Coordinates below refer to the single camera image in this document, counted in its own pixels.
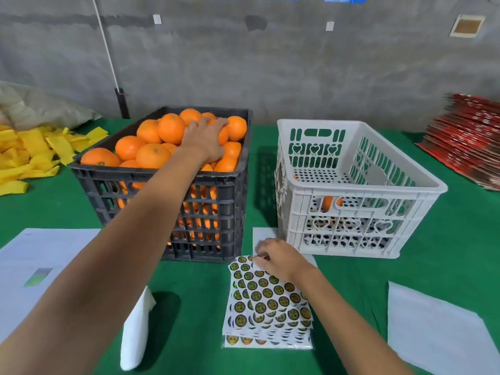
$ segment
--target forearm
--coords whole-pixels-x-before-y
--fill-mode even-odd
[[[406,375],[408,366],[316,268],[297,282],[349,375]]]
[[[2,353],[7,353],[8,347],[15,352],[28,336],[33,352],[27,348],[24,363],[40,364],[43,360],[47,366],[52,362],[60,368],[64,359],[51,361],[50,356],[62,352],[72,361],[73,369],[92,368],[120,331],[156,268],[202,158],[179,147],[58,276],[4,343]]]

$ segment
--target wall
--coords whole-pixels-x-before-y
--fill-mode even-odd
[[[194,104],[248,107],[261,124],[360,119],[417,131],[446,92],[500,98],[500,8],[488,0],[98,4],[132,117]],[[487,16],[477,38],[447,37],[461,13]],[[91,0],[0,0],[0,78],[119,116]]]

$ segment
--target black plastic crate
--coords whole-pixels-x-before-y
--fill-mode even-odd
[[[163,107],[130,124],[118,133],[96,143],[86,151],[104,147],[115,150],[118,140],[135,135],[146,119],[159,119],[166,113],[179,114],[186,108],[201,113],[211,112],[217,117],[239,116],[247,121],[247,135],[242,142],[241,154],[234,172],[200,171],[195,177],[179,211],[162,259],[193,260],[203,262],[230,262],[241,255],[243,225],[247,204],[248,151],[252,138],[252,111],[249,109],[211,107]],[[69,164],[89,198],[99,220],[106,225],[118,214],[138,189],[134,182],[146,182],[156,172],[149,169],[126,167],[98,167],[80,164],[83,151]]]

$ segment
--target crate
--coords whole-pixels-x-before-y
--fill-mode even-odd
[[[115,150],[116,142],[135,135],[146,119],[159,119],[166,113],[179,114],[186,108],[217,117],[237,115],[247,121],[248,129],[241,143],[241,154],[234,172],[200,171],[188,190],[179,219],[162,259],[214,263],[231,262],[241,255],[243,225],[247,203],[248,150],[252,138],[252,111],[248,109],[210,107],[163,107],[130,124],[89,149],[104,147]],[[133,184],[148,181],[156,172],[126,167],[98,167],[80,164],[82,152],[69,165],[89,198],[99,220],[106,225],[138,192]],[[120,182],[126,185],[123,191]]]
[[[447,186],[360,121],[278,121],[278,234],[299,252],[398,258]]]

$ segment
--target green tablecloth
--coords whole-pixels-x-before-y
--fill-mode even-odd
[[[115,132],[126,120],[104,120]],[[383,337],[387,337],[387,281],[441,298],[481,316],[500,346],[500,195],[487,192],[415,147],[401,132],[382,134],[446,182],[448,193],[432,207],[402,249],[399,259],[316,256],[334,287]],[[278,129],[253,128],[243,254],[252,252],[252,228],[276,226],[274,181]],[[68,168],[29,181],[25,195],[0,197],[0,247],[24,228],[101,227]],[[158,305],[150,314],[149,341],[138,372],[160,374],[345,373],[316,319],[309,352],[222,349],[222,320],[228,301],[225,265],[163,261],[149,286]],[[103,356],[96,374],[121,373],[121,335]]]

